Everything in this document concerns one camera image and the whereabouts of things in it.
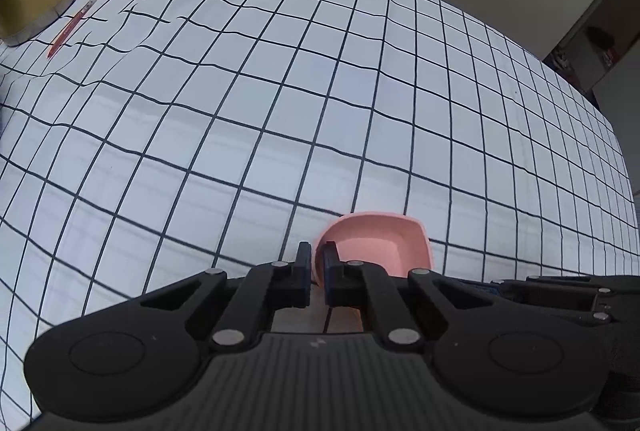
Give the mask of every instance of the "pen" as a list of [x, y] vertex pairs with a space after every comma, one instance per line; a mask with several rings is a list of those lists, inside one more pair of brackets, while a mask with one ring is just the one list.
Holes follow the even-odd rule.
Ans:
[[97, 1], [98, 0], [89, 0], [88, 2], [86, 2], [86, 5], [83, 8], [76, 12], [76, 15], [71, 18], [71, 20], [69, 20], [69, 23], [67, 23], [60, 34], [58, 34], [58, 37], [53, 42], [53, 46], [49, 50], [49, 54], [47, 54], [47, 58], [52, 57], [58, 51], [58, 49], [62, 46], [62, 43], [66, 41], [66, 38], [69, 37], [69, 34], [71, 34], [71, 31], [76, 27], [78, 22]]

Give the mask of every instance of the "circular cover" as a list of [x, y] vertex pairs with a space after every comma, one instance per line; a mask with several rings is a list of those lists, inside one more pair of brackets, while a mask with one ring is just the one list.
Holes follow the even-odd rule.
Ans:
[[472, 405], [511, 417], [558, 417], [597, 401], [608, 364], [584, 329], [495, 305], [459, 315], [436, 343], [433, 364]]
[[171, 313], [130, 306], [42, 334], [24, 360], [44, 411], [76, 421], [119, 421], [153, 411], [190, 382], [200, 358]]

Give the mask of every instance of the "table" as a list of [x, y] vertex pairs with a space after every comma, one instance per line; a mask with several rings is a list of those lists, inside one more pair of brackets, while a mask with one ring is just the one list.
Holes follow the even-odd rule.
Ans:
[[[70, 17], [86, 0], [77, 0]], [[439, 0], [99, 0], [0, 52], [1, 417], [33, 338], [216, 265], [291, 260], [336, 217], [420, 219], [436, 270], [639, 272], [611, 126]]]

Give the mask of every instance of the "pink plastic bowl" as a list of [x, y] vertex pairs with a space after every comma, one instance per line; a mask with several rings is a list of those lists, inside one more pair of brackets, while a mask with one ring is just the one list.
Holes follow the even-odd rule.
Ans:
[[340, 261], [359, 259], [382, 265], [391, 276], [407, 277], [412, 268], [433, 268], [433, 254], [419, 220], [392, 213], [353, 213], [334, 221], [316, 243], [312, 274], [322, 285], [319, 249], [335, 241]]

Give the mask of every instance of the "black grid line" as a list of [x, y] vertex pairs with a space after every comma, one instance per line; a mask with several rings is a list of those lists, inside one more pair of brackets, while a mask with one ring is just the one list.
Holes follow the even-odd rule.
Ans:
[[[417, 52], [418, 49], [418, 0], [414, 0], [414, 49]], [[414, 173], [414, 149], [415, 149], [415, 104], [418, 95], [418, 57], [414, 56], [414, 111], [411, 117], [411, 153], [409, 157], [409, 177], [406, 183], [406, 196], [404, 197], [404, 208], [402, 214], [406, 215], [406, 211], [409, 207], [409, 195], [411, 194], [411, 178]]]
[[[442, 22], [442, 38], [445, 40], [444, 58], [447, 69], [449, 68], [449, 54], [447, 53], [446, 41], [447, 34], [444, 28], [444, 18], [442, 17], [442, 3], [439, 3], [440, 7], [440, 21]], [[448, 100], [449, 100], [449, 155], [451, 162], [449, 163], [449, 207], [447, 208], [447, 237], [444, 247], [444, 258], [442, 260], [442, 273], [447, 273], [447, 257], [449, 255], [449, 235], [451, 233], [451, 210], [453, 208], [453, 106], [451, 104], [451, 75], [447, 70], [447, 88], [448, 88]]]

